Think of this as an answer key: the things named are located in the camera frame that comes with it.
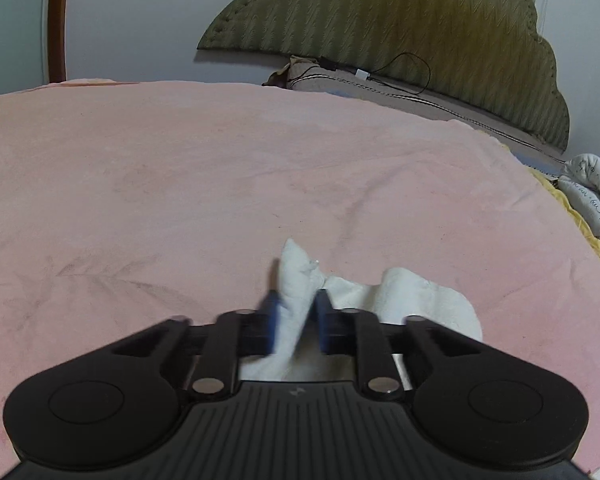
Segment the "white textured pants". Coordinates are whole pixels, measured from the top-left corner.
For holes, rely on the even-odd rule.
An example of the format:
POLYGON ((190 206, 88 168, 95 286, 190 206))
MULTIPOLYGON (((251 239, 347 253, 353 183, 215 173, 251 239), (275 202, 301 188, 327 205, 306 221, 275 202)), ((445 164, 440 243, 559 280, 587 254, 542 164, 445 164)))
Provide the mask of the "white textured pants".
POLYGON ((336 309, 376 314, 380 322, 400 325, 409 315, 429 318, 480 341, 482 327, 468 299, 404 268, 384 271, 377 285, 326 275, 317 261, 291 238, 277 266, 280 297, 274 351, 242 361, 239 378, 260 382, 331 382, 353 378, 345 356, 325 356, 318 348, 317 327, 310 320, 315 294, 326 289, 336 309))

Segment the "pink bed blanket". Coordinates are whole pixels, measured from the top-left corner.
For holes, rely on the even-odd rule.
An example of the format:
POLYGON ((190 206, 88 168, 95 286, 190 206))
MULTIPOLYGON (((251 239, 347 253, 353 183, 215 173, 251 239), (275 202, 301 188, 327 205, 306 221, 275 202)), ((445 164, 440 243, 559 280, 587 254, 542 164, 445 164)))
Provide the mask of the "pink bed blanket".
POLYGON ((0 96, 0 476, 23 379, 253 306, 286 240, 351 281, 461 292, 488 344, 581 389, 577 461, 600 468, 600 257, 500 142, 324 93, 79 81, 0 96))

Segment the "striped brown pillow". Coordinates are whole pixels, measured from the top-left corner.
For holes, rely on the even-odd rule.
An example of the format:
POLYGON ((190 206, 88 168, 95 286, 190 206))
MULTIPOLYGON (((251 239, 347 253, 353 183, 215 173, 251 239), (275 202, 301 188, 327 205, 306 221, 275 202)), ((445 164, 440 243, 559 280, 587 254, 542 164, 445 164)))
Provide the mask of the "striped brown pillow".
POLYGON ((560 173, 564 163, 562 155, 551 146, 481 108, 327 60, 293 56, 265 83, 270 87, 368 101, 431 120, 457 120, 490 134, 506 145, 523 164, 553 176, 560 173))

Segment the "yellow bed sheet edge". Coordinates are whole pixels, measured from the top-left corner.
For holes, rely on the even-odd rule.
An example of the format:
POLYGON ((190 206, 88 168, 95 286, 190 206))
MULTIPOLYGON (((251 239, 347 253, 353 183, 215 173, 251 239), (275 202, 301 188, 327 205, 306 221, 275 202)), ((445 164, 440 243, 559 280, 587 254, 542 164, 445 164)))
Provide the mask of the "yellow bed sheet edge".
POLYGON ((504 146, 556 198, 600 257, 600 158, 578 155, 562 165, 526 142, 507 140, 504 146))

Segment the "white printed quilt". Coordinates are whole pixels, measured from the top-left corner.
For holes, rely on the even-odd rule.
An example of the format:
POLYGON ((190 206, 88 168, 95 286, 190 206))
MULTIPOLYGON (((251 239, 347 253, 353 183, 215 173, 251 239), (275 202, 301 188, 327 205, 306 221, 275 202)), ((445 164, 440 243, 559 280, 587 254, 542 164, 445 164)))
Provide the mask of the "white printed quilt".
POLYGON ((600 157, 581 154, 565 162, 557 187, 600 239, 600 157))

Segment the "olive quilted headboard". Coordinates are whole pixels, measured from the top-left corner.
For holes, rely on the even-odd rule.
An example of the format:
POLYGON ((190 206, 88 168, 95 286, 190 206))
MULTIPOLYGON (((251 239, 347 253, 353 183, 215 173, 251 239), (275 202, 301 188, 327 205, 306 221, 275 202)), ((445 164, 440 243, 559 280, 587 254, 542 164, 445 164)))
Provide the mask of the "olive quilted headboard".
POLYGON ((202 50, 324 58, 481 108, 564 150, 570 117, 533 0, 233 0, 202 50))

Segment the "brown wooden door frame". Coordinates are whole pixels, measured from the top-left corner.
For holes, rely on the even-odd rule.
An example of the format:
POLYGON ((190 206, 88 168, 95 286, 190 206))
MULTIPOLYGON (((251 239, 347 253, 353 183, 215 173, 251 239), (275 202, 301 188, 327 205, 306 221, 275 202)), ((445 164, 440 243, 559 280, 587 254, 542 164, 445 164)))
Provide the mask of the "brown wooden door frame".
POLYGON ((66 80, 66 13, 67 0, 47 0, 46 61, 48 81, 66 80))

